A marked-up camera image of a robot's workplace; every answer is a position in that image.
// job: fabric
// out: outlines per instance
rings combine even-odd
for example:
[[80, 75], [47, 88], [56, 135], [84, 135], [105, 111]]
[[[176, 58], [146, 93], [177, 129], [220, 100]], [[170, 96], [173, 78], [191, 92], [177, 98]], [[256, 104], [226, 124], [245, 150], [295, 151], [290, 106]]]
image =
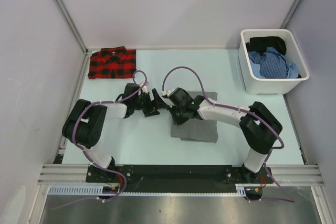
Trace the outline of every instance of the fabric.
[[265, 79], [265, 77], [263, 77], [261, 74], [260, 74], [260, 65], [259, 64], [255, 64], [251, 59], [250, 60], [250, 64], [251, 64], [251, 67], [252, 67], [252, 72], [253, 72], [253, 75], [259, 79]]
[[293, 79], [299, 76], [296, 64], [288, 63], [273, 47], [268, 47], [262, 55], [256, 51], [248, 52], [248, 57], [253, 63], [252, 71], [257, 78], [261, 76], [267, 79]]
[[275, 48], [282, 55], [286, 54], [286, 43], [283, 39], [276, 36], [255, 37], [251, 38], [249, 43], [246, 43], [247, 51], [256, 51], [261, 55], [266, 52], [268, 47]]
[[[203, 95], [202, 92], [188, 92], [192, 98]], [[205, 92], [213, 100], [217, 100], [216, 92]], [[189, 119], [182, 125], [172, 122], [171, 136], [183, 141], [216, 143], [218, 140], [217, 121]]]
[[132, 78], [137, 70], [136, 50], [125, 47], [103, 48], [90, 58], [89, 79]]

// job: white bin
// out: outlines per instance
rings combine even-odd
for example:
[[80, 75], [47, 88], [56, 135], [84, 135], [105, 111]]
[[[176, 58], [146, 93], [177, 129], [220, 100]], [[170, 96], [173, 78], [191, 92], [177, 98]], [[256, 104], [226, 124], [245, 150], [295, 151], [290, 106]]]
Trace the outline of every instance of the white bin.
[[[244, 84], [249, 94], [286, 94], [301, 81], [309, 78], [307, 66], [303, 60], [298, 45], [293, 34], [285, 29], [248, 29], [241, 33], [241, 43], [239, 48], [239, 62], [243, 74]], [[253, 75], [251, 64], [248, 58], [246, 43], [250, 38], [278, 36], [282, 38], [287, 47], [286, 59], [288, 62], [296, 63], [299, 74], [302, 78], [298, 79], [260, 79]]]

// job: gray towel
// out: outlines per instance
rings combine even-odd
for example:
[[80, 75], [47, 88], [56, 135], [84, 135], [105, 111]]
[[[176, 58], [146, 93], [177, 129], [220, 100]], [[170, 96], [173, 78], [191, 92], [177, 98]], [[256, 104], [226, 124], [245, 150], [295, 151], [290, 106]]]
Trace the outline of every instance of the gray towel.
[[[203, 95], [202, 92], [188, 92], [192, 98]], [[216, 92], [205, 92], [206, 95], [217, 101]], [[184, 141], [216, 143], [218, 140], [217, 121], [189, 119], [182, 125], [172, 123], [171, 136]]]

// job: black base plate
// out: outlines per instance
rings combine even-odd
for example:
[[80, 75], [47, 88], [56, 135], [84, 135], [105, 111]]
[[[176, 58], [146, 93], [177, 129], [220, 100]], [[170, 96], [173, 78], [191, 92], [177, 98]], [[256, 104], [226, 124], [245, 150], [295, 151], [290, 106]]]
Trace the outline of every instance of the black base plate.
[[[114, 170], [127, 178], [125, 192], [132, 193], [235, 193], [235, 184], [260, 184], [260, 177], [248, 183], [242, 168], [231, 165], [123, 165]], [[260, 174], [272, 184], [265, 169]], [[108, 184], [118, 183], [119, 179], [89, 166], [86, 182]]]

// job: plaid shirt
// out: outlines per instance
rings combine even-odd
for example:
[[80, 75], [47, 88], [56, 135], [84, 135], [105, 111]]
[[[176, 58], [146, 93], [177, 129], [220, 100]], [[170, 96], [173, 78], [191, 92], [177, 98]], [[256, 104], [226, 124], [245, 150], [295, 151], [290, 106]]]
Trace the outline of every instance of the plaid shirt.
[[90, 58], [89, 79], [132, 78], [137, 69], [136, 50], [125, 47], [103, 48]]

